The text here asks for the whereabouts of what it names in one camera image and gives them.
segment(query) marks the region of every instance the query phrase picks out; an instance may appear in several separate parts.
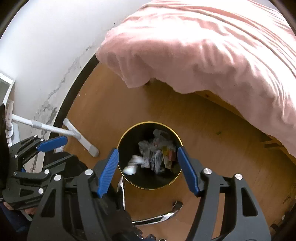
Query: white wall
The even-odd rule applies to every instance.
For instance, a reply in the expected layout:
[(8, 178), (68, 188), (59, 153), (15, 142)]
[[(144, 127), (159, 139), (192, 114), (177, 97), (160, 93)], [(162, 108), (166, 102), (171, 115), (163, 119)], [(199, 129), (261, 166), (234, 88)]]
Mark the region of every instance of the white wall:
[[(0, 39), (0, 72), (15, 79), (14, 114), (53, 124), (81, 69), (118, 25), (148, 0), (30, 0)], [(49, 133), (19, 124), (20, 138)], [(40, 171), (37, 166), (26, 167)]]

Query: chrome chair leg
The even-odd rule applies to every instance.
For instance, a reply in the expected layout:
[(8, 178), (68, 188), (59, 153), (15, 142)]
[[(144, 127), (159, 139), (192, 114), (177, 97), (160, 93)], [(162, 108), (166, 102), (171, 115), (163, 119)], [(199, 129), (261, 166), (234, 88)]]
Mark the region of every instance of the chrome chair leg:
[[(125, 191), (124, 190), (125, 182), (126, 181), (125, 181), (124, 177), (122, 176), (119, 183), (118, 183), (118, 186), (117, 186), (118, 203), (119, 203), (120, 208), (123, 209), (124, 211), (126, 210), (126, 207), (125, 207), (125, 192), (124, 192)], [(182, 208), (182, 206), (183, 206), (182, 202), (175, 201), (171, 211), (169, 211), (169, 212), (167, 212), (165, 214), (156, 216), (156, 217), (133, 221), (133, 224), (135, 226), (140, 226), (140, 225), (150, 225), (150, 224), (155, 224), (155, 223), (161, 223), (163, 221), (166, 221), (166, 220), (170, 219), (174, 215), (176, 215), (177, 212)]]

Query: metal screw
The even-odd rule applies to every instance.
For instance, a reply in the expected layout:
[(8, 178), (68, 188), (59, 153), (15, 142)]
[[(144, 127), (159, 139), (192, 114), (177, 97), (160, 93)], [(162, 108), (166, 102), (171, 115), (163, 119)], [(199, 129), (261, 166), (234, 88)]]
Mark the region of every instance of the metal screw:
[(84, 174), (89, 176), (89, 175), (93, 174), (93, 172), (94, 171), (92, 169), (87, 169), (84, 171)]
[(212, 173), (212, 170), (210, 168), (205, 168), (204, 173), (210, 175)]
[(55, 180), (55, 181), (59, 181), (59, 180), (61, 180), (61, 179), (62, 179), (62, 176), (59, 175), (59, 174), (57, 174), (57, 175), (54, 176), (54, 180)]
[(242, 175), (239, 174), (239, 173), (237, 173), (237, 174), (235, 174), (235, 178), (238, 179), (238, 180), (241, 180), (242, 179)]

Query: ribbed blue pad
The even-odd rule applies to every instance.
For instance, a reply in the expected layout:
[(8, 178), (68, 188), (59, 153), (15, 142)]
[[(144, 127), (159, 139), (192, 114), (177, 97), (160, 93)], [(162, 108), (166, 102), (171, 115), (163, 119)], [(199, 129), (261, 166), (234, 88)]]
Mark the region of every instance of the ribbed blue pad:
[(189, 161), (189, 157), (185, 154), (182, 147), (178, 148), (178, 162), (181, 166), (181, 169), (183, 171), (184, 177), (186, 179), (187, 185), (189, 187), (189, 190), (194, 193), (194, 195), (197, 195), (199, 193), (199, 188), (197, 186), (197, 176), (195, 171), (193, 170), (191, 163)]
[(103, 194), (107, 193), (111, 180), (113, 178), (114, 172), (116, 170), (118, 161), (119, 161), (119, 153), (117, 149), (114, 149), (113, 153), (111, 154), (108, 160), (108, 163), (106, 164), (99, 178), (99, 188), (97, 190), (97, 194), (99, 197), (102, 197)]
[(48, 152), (48, 151), (54, 150), (55, 148), (64, 146), (67, 143), (68, 143), (68, 138), (65, 136), (52, 138), (40, 143), (40, 145), (37, 146), (37, 151)]

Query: pink bedsheet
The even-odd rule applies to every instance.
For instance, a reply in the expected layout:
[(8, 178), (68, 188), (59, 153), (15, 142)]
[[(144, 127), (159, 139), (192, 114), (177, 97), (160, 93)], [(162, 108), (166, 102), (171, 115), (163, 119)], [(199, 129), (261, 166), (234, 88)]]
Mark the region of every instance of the pink bedsheet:
[(155, 0), (111, 29), (98, 60), (129, 88), (210, 90), (296, 157), (296, 37), (251, 0)]

